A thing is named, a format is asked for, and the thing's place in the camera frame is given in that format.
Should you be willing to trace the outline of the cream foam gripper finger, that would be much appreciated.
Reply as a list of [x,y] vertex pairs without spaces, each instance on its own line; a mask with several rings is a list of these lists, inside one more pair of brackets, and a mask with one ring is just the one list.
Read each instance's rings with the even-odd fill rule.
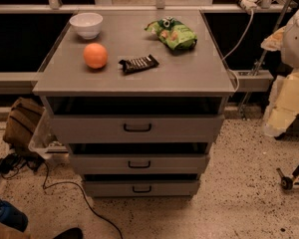
[[269,105],[263,117],[263,132],[279,136],[299,115],[299,69],[287,77],[278,76],[272,85]]

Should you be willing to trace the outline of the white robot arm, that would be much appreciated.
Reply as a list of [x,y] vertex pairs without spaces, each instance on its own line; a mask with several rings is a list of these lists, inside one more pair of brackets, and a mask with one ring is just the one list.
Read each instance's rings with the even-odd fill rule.
[[261,47],[280,51],[281,61],[292,68],[287,77],[278,76],[274,81],[263,117],[263,132],[276,137],[299,115],[299,9],[286,26],[266,38]]

